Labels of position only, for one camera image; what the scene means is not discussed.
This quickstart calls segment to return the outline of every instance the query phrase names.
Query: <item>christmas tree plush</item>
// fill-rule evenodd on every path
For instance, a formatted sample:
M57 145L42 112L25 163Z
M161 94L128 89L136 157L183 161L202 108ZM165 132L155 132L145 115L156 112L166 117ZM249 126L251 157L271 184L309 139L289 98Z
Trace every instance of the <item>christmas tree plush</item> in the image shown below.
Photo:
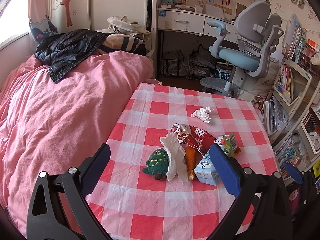
M143 168L142 172L152 175L155 180L163 179L169 169L169 156L167 152L160 148L154 151L146 161L148 167Z

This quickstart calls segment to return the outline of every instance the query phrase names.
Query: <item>pink duvet cover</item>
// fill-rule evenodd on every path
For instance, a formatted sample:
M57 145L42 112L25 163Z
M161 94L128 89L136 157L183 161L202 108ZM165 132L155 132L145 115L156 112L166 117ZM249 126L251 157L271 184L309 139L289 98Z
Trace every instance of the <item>pink duvet cover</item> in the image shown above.
M10 73L0 92L0 203L22 234L39 172L92 156L152 74L148 58L122 51L90 56L58 84L34 56Z

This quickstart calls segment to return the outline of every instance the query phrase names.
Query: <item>red snack package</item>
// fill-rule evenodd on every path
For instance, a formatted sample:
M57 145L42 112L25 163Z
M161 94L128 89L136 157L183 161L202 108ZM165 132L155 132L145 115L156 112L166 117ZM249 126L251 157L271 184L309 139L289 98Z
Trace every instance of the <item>red snack package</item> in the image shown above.
M189 146L198 149L204 156L210 146L215 143L216 139L206 130L187 124L175 123L171 129L171 133L176 133L180 143L185 142Z

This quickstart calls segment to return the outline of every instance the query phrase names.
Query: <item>checkered tablecloth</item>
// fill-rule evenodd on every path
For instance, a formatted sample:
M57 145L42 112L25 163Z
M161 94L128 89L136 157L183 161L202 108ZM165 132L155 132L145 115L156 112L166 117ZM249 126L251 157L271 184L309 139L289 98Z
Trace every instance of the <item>checkered tablecloth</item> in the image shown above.
M209 124L191 117L202 106L213 110ZM161 147L159 138L174 123L200 127L216 138L234 133L242 151L236 155L241 166L268 175L277 170L268 136L250 102L141 83L107 141L111 160L87 196L114 240L206 239L230 208L234 197L221 180L217 186L198 180L182 185L177 177L156 181L142 173L145 161ZM251 218L252 209L240 231Z

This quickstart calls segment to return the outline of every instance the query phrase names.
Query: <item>floor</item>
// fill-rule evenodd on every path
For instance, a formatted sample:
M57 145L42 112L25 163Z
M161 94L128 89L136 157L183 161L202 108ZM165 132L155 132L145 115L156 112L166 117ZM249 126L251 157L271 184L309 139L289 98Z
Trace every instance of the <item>floor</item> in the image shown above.
M160 74L157 79L162 82L164 86L169 87L177 87L196 91L201 91L203 88L200 85L200 80L190 80L185 77L165 77L163 74Z

